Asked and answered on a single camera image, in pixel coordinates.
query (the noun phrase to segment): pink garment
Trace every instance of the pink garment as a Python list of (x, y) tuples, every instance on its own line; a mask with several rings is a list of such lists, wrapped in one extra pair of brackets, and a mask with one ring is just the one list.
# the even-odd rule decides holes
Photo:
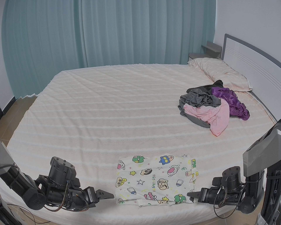
[(221, 105), (215, 108), (212, 106), (201, 106), (197, 108), (185, 104), (183, 109), (185, 113), (210, 124), (211, 132), (219, 136), (229, 122), (229, 105), (223, 98), (219, 99), (221, 99)]

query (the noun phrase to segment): nightstand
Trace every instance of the nightstand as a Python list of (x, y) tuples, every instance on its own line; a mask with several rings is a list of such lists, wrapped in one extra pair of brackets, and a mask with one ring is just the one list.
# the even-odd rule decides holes
[(204, 50), (204, 53), (189, 53), (188, 61), (195, 58), (214, 58), (218, 59), (221, 57), (221, 46), (214, 44), (210, 41), (207, 41), (206, 45), (201, 45), (201, 48)]

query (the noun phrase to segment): robotic arm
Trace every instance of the robotic arm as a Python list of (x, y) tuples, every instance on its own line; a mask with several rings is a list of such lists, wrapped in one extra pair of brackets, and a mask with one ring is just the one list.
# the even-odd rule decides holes
[(48, 176), (39, 175), (33, 180), (20, 171), (7, 148), (0, 142), (0, 178), (33, 210), (40, 210), (47, 205), (58, 207), (55, 210), (47, 208), (53, 212), (61, 208), (82, 212), (95, 207), (102, 199), (114, 198), (113, 194), (95, 191), (93, 187), (81, 189), (75, 167), (66, 160), (52, 157), (50, 164)]
[(281, 120), (265, 135), (252, 144), (243, 154), (243, 168), (246, 182), (241, 182), (240, 167), (226, 169), (222, 177), (215, 177), (211, 188), (191, 192), (191, 200), (209, 203), (214, 206), (235, 205), (236, 210), (248, 214), (253, 212), (263, 195), (264, 169), (266, 191), (261, 213), (255, 225), (280, 225), (281, 201)]

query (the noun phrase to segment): floor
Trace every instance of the floor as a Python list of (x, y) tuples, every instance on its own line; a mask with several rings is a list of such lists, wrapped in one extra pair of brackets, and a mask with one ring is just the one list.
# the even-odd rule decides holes
[[(35, 99), (36, 96), (17, 99), (16, 102), (11, 106), (9, 111), (6, 113), (6, 115), (0, 119), (0, 137), (6, 146), (9, 143), (9, 140), (12, 137), (14, 130), (17, 128), (21, 119), (23, 118), (24, 113), (33, 104)], [(195, 225), (207, 225), (207, 224), (208, 225), (244, 225), (244, 224), (254, 225), (256, 222), (257, 215), (261, 211), (261, 208), (262, 208), (262, 202), (258, 205), (257, 209), (251, 214), (245, 215), (239, 211), (236, 211), (227, 219), (219, 219), (218, 217), (216, 217), (205, 222), (197, 223)], [(27, 211), (24, 212), (28, 216), (24, 215), (21, 212), (21, 210), (18, 209), (18, 207), (11, 207), (11, 210), (13, 211), (13, 213), (18, 213), (18, 215), (23, 220), (25, 220), (28, 225), (35, 224), (33, 221), (30, 220), (32, 216)], [(231, 212), (225, 213), (224, 215), (221, 215), (221, 217), (226, 217), (230, 213)], [(37, 223), (45, 222), (44, 219), (41, 219), (37, 216), (34, 217)], [(48, 224), (56, 225), (56, 223), (53, 222), (49, 222)]]

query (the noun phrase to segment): folded white cartoon-print cloth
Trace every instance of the folded white cartoon-print cloth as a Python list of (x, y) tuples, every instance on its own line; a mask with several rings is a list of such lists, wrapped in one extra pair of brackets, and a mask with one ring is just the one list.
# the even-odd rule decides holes
[(188, 154), (120, 158), (115, 184), (116, 203), (140, 207), (192, 203), (186, 194), (197, 191), (197, 175), (196, 160)]

